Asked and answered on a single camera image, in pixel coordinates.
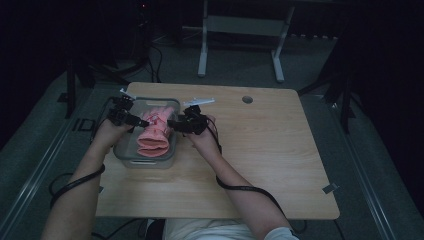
table leg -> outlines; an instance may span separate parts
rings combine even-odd
[[[293,17],[293,13],[294,13],[294,7],[290,7],[286,16],[286,20],[281,29],[280,41],[278,43],[278,46],[275,50],[271,51],[271,57],[272,57],[272,62],[274,64],[274,71],[275,71],[275,77],[277,79],[277,82],[284,81],[283,69],[281,67],[281,62],[280,62],[280,54],[281,54],[281,49],[283,48],[284,41],[286,40],[286,37],[287,37],[287,32],[289,30],[290,21],[291,21],[291,18]]]
[[[202,28],[202,49],[200,50],[199,69],[197,75],[206,75],[206,63],[208,61],[208,0],[203,1],[203,28]]]

pink cloth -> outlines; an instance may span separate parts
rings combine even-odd
[[[137,153],[146,157],[158,157],[168,151],[168,137],[172,129],[168,127],[167,120],[173,112],[172,107],[160,107],[152,108],[143,114],[142,119],[150,125],[137,138]]]

person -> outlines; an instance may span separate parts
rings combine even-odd
[[[208,116],[214,129],[215,118]],[[106,119],[99,127],[70,182],[98,171],[111,146],[132,126],[115,126]],[[221,155],[215,132],[185,134],[217,177],[230,186],[252,186]],[[98,200],[100,175],[63,194],[53,205],[42,237],[49,239],[91,239]],[[265,195],[250,191],[225,190],[241,220],[168,219],[164,239],[298,239],[279,208]]]

wooden table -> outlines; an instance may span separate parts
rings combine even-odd
[[[269,191],[289,219],[339,216],[334,195],[322,190],[329,181],[295,91],[163,83],[131,83],[127,91],[181,103],[215,98],[201,106],[202,113],[216,117],[223,156],[237,171]],[[244,96],[253,102],[244,103]],[[129,169],[112,151],[105,165],[97,216],[239,217],[214,172],[181,134],[169,169]]]

hand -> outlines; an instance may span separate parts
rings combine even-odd
[[[212,130],[209,131],[209,129],[205,129],[200,135],[196,134],[187,134],[186,137],[193,143],[194,147],[197,149],[197,151],[202,155],[206,161],[212,161],[216,158],[221,157],[221,153],[219,152],[218,145],[215,141],[215,138],[212,136],[212,134],[215,134],[215,117],[207,115],[209,120],[209,128]]]
[[[100,125],[91,144],[108,151],[132,127],[126,124],[115,126],[109,119],[106,119]]]

